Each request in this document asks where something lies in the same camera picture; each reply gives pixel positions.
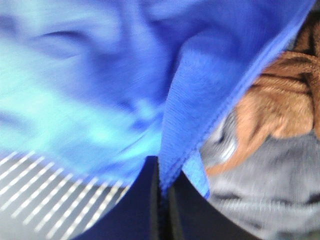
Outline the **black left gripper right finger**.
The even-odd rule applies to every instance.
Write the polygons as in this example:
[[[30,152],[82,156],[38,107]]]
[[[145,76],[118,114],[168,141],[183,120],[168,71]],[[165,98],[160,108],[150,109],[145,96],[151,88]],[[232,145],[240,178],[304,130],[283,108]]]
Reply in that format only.
[[[214,207],[190,183],[183,172],[168,191],[173,240],[256,240]]]

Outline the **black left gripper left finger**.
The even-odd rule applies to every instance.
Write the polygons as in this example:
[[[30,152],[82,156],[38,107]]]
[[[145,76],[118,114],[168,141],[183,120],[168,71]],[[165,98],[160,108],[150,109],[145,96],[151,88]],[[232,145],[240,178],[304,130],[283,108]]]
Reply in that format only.
[[[158,158],[148,156],[121,200],[76,240],[158,240]]]

